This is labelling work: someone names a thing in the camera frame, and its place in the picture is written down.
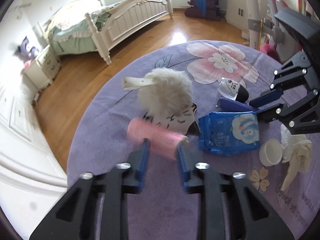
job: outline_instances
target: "glass perfume bottle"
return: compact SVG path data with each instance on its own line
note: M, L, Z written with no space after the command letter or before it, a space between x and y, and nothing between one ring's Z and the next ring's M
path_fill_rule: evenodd
M244 103L249 98L247 90L237 81L230 78L221 78L218 92L225 98Z

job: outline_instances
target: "purple plush toy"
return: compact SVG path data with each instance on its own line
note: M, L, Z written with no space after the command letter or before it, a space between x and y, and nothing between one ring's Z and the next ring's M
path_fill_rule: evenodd
M39 49L37 49L35 46L29 45L29 39L27 36L23 39L20 46L18 46L19 52L30 59L35 59L39 54Z

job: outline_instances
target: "bed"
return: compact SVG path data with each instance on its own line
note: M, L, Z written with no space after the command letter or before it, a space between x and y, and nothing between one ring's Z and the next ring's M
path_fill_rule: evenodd
M122 0L109 6L101 0L76 0L38 26L57 55L98 51L110 65L114 46L167 14L172 18L171 0Z

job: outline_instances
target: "chair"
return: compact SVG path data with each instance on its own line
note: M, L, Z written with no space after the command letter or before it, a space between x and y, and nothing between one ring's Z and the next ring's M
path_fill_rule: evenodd
M188 4L191 5L190 8L187 8L184 12L187 17L194 18L205 18L208 20L220 21L220 11L217 5L219 4L218 0L206 0L206 15L203 17L203 13L198 9L196 0L189 0Z

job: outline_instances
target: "pink flower pattern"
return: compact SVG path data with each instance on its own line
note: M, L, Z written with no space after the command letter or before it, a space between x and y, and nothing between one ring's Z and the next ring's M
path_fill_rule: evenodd
M188 72L200 84L220 82L222 77L233 79L246 87L243 79L256 83L258 71L244 61L245 54L232 45L216 48L207 43L196 42L187 46L187 51L200 57L187 66Z

